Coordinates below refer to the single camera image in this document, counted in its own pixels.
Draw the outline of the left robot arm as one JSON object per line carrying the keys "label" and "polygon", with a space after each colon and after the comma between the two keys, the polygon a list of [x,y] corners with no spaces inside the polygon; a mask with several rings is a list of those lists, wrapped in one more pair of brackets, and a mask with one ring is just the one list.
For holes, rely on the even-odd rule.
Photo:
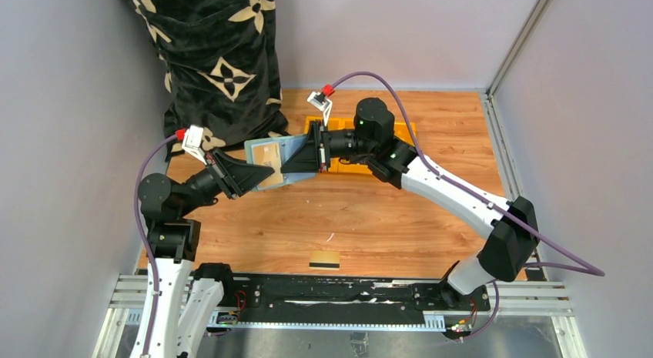
{"label": "left robot arm", "polygon": [[139,180],[136,216],[146,221],[148,284],[133,357],[194,357],[215,308],[233,295],[233,272],[225,263],[195,269],[200,222],[195,209],[254,189],[274,173],[220,149],[205,155],[205,168],[179,183],[162,173]]}

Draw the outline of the green card holder wallet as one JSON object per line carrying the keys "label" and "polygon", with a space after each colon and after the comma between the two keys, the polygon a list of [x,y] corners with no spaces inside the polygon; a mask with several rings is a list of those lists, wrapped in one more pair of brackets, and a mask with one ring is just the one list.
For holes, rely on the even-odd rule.
{"label": "green card holder wallet", "polygon": [[282,165],[300,148],[305,139],[305,135],[297,135],[245,141],[244,150],[248,163],[274,169],[274,173],[259,183],[253,191],[275,189],[314,178],[315,172],[281,172]]}

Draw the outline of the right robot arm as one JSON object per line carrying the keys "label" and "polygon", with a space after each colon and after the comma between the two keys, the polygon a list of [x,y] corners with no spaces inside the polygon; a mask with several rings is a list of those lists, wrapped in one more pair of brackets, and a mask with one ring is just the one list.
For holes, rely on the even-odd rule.
{"label": "right robot arm", "polygon": [[353,128],[329,130],[313,121],[299,149],[282,165],[284,174],[317,173],[331,159],[362,159],[382,182],[438,204],[485,240],[478,254],[455,263],[444,288],[468,295],[492,280],[512,282],[526,266],[539,240],[534,204],[518,196],[506,199],[485,192],[442,169],[394,133],[395,118],[379,98],[358,102]]}

